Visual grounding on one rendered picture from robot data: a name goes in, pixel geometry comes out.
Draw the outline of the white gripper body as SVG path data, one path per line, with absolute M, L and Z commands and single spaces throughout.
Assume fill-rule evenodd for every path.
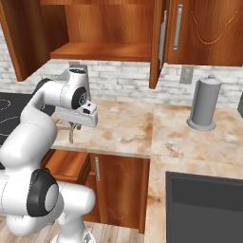
M 57 107 L 55 116 L 67 122 L 77 123 L 88 127 L 95 127 L 98 123 L 97 108 L 91 109 L 80 107 L 76 110 Z

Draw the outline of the open wooden drawer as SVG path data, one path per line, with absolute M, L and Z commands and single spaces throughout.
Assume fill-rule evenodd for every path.
M 91 170 L 90 156 L 86 152 L 50 149 L 41 161 L 56 180 L 85 184 Z

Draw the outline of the wooden base cabinet door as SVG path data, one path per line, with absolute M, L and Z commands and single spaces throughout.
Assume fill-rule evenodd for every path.
M 101 180 L 97 181 L 95 157 Z M 85 185 L 94 190 L 96 202 L 85 221 L 145 231 L 150 160 L 111 155 L 90 155 L 91 171 Z

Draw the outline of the wide open wooden cabinet door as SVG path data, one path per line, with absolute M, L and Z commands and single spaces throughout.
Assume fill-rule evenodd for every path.
M 68 42 L 63 6 L 42 6 L 40 0 L 0 0 L 0 23 L 18 82 Z

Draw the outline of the narrow open wooden cabinet door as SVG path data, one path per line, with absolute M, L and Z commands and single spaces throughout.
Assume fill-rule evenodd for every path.
M 164 11 L 168 15 L 169 0 L 154 0 L 153 31 L 151 44 L 150 77 L 149 87 L 155 89 L 159 80 L 162 68 L 159 68 L 159 39 L 160 27 L 163 21 Z

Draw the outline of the black hob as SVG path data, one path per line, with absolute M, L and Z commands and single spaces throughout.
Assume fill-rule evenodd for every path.
M 42 92 L 0 92 L 0 162 L 12 171 L 40 167 L 57 137 L 54 107 Z

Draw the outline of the grey paper towel holder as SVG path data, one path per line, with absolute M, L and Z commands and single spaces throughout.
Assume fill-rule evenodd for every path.
M 215 129 L 214 113 L 221 85 L 222 82 L 214 75 L 196 82 L 191 114 L 187 119 L 190 127 L 197 131 Z

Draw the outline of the dark sink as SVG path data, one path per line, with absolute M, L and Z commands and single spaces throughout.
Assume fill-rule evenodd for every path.
M 166 243 L 243 243 L 243 179 L 165 176 Z

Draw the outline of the dark appliance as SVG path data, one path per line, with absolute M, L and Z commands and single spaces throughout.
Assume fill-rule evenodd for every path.
M 241 118 L 243 119 L 243 92 L 242 92 L 240 100 L 239 100 L 237 111 L 240 114 Z

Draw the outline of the open wooden wall cabinet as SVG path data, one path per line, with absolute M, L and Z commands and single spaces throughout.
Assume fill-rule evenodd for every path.
M 40 0 L 65 13 L 67 40 L 50 52 L 55 59 L 148 62 L 153 0 Z

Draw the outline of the closed wooden wall cabinet door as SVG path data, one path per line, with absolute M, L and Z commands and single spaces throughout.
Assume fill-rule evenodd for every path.
M 183 5 L 174 51 L 178 4 Z M 243 0 L 170 0 L 166 63 L 243 65 Z

